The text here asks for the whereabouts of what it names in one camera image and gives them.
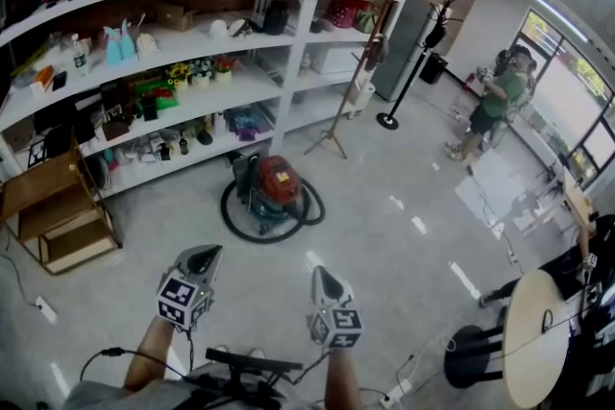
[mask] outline gray shirt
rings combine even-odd
[[[231,377],[228,366],[223,364],[207,364],[188,375],[196,379],[200,375],[207,374],[222,380]],[[243,374],[241,382],[255,384],[264,381],[263,378]],[[114,388],[102,383],[83,381],[79,383],[68,396],[63,410],[173,410],[178,405],[190,398],[192,392],[199,387],[184,380],[157,380],[137,393],[130,393],[120,388]],[[305,403],[297,396],[295,388],[280,380],[275,387],[282,396],[278,398],[283,410],[310,410],[320,407]],[[254,408],[238,401],[231,401],[216,408],[247,409]]]

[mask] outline trash can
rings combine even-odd
[[[437,83],[448,64],[437,53],[432,53],[421,71],[421,79],[427,84]]]

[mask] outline white wall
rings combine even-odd
[[[528,0],[476,0],[449,54],[447,67],[462,81],[477,66],[493,67],[510,47],[528,15]]]

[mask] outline refrigerator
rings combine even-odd
[[[422,52],[419,45],[435,25],[435,13],[431,11],[431,3],[427,0],[406,0],[404,3],[389,39],[388,55],[372,77],[376,93],[384,100],[396,101],[402,92],[409,70]]]

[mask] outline round table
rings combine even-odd
[[[543,333],[545,312],[552,328]],[[543,401],[554,388],[568,352],[566,303],[552,277],[542,270],[525,274],[515,286],[504,322],[504,381],[521,408]]]
[[[529,272],[515,286],[504,326],[464,326],[457,331],[444,357],[445,375],[456,388],[503,378],[517,406],[534,407],[549,395],[564,367],[567,318],[566,303],[551,276],[542,270]],[[489,340],[501,335],[501,341]],[[501,353],[496,358],[503,359],[504,369],[487,373],[494,352]]]

